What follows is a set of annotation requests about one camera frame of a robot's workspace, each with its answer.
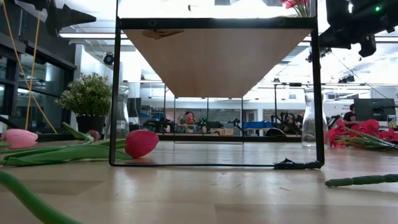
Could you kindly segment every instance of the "potted plant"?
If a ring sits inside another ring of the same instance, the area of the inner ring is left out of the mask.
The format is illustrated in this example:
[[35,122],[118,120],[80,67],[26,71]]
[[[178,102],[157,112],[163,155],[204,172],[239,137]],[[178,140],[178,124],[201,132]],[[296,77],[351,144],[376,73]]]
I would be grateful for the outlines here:
[[78,130],[87,133],[95,130],[102,133],[105,117],[111,106],[111,87],[107,77],[97,73],[84,75],[68,84],[56,104],[76,114]]

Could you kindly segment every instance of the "plant pot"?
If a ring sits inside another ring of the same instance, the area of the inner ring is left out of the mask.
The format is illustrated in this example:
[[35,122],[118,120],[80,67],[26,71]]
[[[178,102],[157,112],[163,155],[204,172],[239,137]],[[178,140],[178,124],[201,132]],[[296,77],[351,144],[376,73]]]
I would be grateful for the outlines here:
[[81,133],[87,133],[89,130],[95,130],[102,134],[104,128],[104,116],[77,116],[76,117],[78,130]]

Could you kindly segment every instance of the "wooden board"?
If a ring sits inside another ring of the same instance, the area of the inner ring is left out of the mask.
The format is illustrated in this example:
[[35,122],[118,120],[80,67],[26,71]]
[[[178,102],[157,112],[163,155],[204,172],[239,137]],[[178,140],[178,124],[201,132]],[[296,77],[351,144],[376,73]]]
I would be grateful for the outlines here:
[[124,30],[176,97],[240,98],[307,29],[185,29],[161,39]]

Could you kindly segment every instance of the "black metal frame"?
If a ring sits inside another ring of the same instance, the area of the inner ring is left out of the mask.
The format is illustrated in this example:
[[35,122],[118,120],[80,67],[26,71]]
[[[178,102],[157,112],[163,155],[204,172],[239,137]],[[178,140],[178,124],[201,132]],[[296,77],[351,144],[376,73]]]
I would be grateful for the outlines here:
[[[312,9],[317,11],[317,0],[314,0]],[[118,102],[118,86],[119,86],[119,65],[120,65],[120,50],[121,50],[121,30],[122,29],[311,29],[311,46],[312,46],[312,69],[313,69],[313,88],[314,88],[314,102],[315,102],[315,134],[317,137],[317,161],[320,168],[325,163],[325,152],[323,145],[323,121],[322,121],[322,87],[320,78],[320,53],[318,43],[318,17],[308,18],[291,18],[291,17],[275,17],[268,19],[213,19],[213,18],[148,18],[148,19],[120,19],[118,16],[119,1],[116,0],[116,27],[115,27],[115,48],[114,48],[114,68],[113,68],[113,92],[111,105],[111,134],[109,144],[109,164],[111,166],[131,166],[131,167],[163,167],[163,166],[228,166],[228,167],[274,167],[273,165],[257,165],[257,164],[136,164],[129,162],[116,162],[116,112]],[[217,137],[219,141],[223,139],[222,136]],[[243,141],[250,141],[256,139],[257,141],[264,138],[248,138],[242,133],[241,137],[225,138],[227,141],[237,140],[239,138]]]

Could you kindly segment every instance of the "green plant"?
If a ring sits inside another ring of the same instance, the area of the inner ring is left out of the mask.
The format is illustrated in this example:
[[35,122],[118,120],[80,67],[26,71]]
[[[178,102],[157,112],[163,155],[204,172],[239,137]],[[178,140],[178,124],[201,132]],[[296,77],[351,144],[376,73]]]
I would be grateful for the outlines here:
[[68,89],[55,103],[75,112],[77,116],[106,116],[111,107],[111,87],[107,81],[107,77],[97,73],[81,73],[81,78],[70,82]]

